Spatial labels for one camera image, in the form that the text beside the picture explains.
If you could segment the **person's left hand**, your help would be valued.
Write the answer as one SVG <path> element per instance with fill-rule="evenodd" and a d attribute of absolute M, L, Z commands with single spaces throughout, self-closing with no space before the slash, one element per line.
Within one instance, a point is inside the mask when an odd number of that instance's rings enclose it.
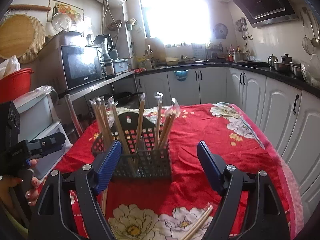
<path fill-rule="evenodd" d="M 38 159 L 31 159 L 30 160 L 30 164 L 31 164 L 30 168 L 34 168 L 36 166 L 37 162 L 38 162 Z M 15 187 L 22 182 L 22 179 L 12 177 L 12 176 L 8 176 L 7 179 L 8 179 L 8 187 L 9 188 Z M 37 191 L 37 188 L 39 187 L 40 181 L 35 176 L 33 176 L 29 182 L 31 184 L 31 189 L 26 192 L 25 198 L 27 199 L 29 206 L 34 206 L 38 197 L 39 197 L 39 193 Z M 8 193 L 8 194 L 9 194 L 8 200 L 7 200 L 8 203 L 6 205 L 13 209 L 14 204 L 12 201 L 12 197 L 10 196 L 10 193 Z"/>

